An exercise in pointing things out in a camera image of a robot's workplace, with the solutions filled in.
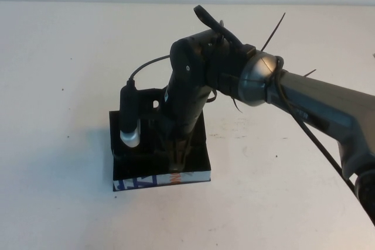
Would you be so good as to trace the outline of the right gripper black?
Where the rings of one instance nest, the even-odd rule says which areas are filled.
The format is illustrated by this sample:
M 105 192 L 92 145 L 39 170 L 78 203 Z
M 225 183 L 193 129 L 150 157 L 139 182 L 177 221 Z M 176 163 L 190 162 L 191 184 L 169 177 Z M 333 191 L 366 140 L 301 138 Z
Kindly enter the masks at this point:
M 179 173 L 191 151 L 193 131 L 210 94 L 210 87 L 156 89 L 155 152 L 169 156 L 169 170 Z

